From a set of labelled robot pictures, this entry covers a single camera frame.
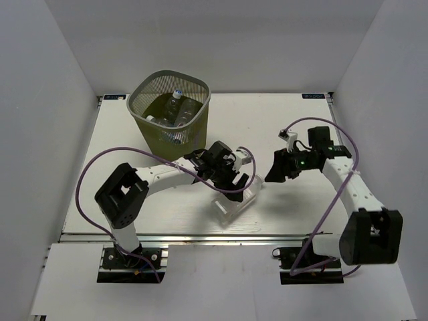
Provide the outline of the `large square clear bottle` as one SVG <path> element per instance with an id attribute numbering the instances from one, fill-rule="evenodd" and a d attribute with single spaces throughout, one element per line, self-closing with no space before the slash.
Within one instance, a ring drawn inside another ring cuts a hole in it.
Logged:
<path id="1" fill-rule="evenodd" d="M 243 201 L 230 201 L 225 195 L 218 194 L 211 202 L 211 212 L 217 222 L 226 226 L 239 217 L 256 199 L 261 191 L 263 178 L 256 175 L 252 184 L 243 192 Z"/>

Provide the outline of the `blue label water bottle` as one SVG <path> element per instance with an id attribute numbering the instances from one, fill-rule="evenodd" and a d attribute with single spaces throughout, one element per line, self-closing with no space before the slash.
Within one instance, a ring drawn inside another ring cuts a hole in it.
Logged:
<path id="1" fill-rule="evenodd" d="M 181 132 L 163 132 L 161 138 L 163 141 L 175 145 L 187 144 L 188 141 L 188 137 Z"/>

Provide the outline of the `clear crushed bottle blue cap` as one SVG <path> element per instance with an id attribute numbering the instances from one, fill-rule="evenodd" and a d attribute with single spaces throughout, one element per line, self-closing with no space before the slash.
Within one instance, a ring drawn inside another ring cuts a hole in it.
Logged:
<path id="1" fill-rule="evenodd" d="M 175 90 L 165 103 L 163 116 L 170 124 L 175 123 L 179 113 L 181 107 L 181 96 L 182 92 L 180 90 Z"/>

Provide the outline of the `small clear bottle white cap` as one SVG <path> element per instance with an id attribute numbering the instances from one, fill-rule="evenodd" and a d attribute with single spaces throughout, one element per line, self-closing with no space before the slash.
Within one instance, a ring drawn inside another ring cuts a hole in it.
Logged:
<path id="1" fill-rule="evenodd" d="M 198 113 L 199 109 L 201 107 L 201 104 L 193 99 L 187 98 L 183 101 L 181 104 L 181 108 L 179 110 L 179 113 L 177 114 L 175 124 L 174 126 L 180 127 L 184 126 L 195 117 L 195 115 Z"/>

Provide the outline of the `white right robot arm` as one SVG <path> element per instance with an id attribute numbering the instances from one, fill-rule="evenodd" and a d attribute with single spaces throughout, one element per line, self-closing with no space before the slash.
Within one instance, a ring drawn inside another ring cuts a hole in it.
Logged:
<path id="1" fill-rule="evenodd" d="M 347 265 L 392 264 L 397 261 L 403 217 L 387 209 L 354 169 L 351 153 L 336 145 L 327 126 L 308 129 L 308 148 L 297 147 L 298 135 L 281 130 L 286 147 L 274 153 L 267 183 L 295 179 L 303 171 L 319 170 L 339 194 L 348 221 L 340 234 L 316 233 L 304 240 L 303 261 L 312 267 L 325 259 L 341 259 Z"/>

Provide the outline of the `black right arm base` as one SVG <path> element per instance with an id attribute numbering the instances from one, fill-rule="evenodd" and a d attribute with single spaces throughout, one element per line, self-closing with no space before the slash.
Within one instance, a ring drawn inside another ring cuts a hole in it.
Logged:
<path id="1" fill-rule="evenodd" d="M 298 258 L 308 237 L 303 239 L 282 240 L 276 243 L 272 249 L 272 259 L 279 263 L 280 284 L 282 286 L 312 286 L 343 284 L 342 264 L 340 260 L 329 261 L 323 265 L 318 265 L 328 259 L 328 256 L 317 255 L 313 252 L 312 245 L 304 253 L 296 266 L 296 271 L 302 270 L 312 265 L 317 265 L 306 272 L 291 276 L 291 268 Z"/>

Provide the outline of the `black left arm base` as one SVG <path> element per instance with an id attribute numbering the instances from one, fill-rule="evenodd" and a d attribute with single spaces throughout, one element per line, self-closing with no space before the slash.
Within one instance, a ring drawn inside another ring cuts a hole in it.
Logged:
<path id="1" fill-rule="evenodd" d="M 143 259 L 127 256 L 114 246 L 104 247 L 98 269 L 99 284 L 158 284 L 167 267 L 167 250 L 161 247 L 140 247 L 137 255 L 145 257 L 156 270 Z"/>

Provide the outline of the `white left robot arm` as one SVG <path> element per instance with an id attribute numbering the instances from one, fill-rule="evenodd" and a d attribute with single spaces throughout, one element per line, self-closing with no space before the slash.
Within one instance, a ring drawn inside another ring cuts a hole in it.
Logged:
<path id="1" fill-rule="evenodd" d="M 118 165 L 94 197 L 110 226 L 119 250 L 118 259 L 128 267 L 140 262 L 142 252 L 134 221 L 147 197 L 180 185 L 211 181 L 216 191 L 240 203 L 249 175 L 236 178 L 241 167 L 252 162 L 253 157 L 245 149 L 232 151 L 217 141 L 208 150 L 195 150 L 162 165 L 144 168 L 133 168 L 128 163 Z"/>

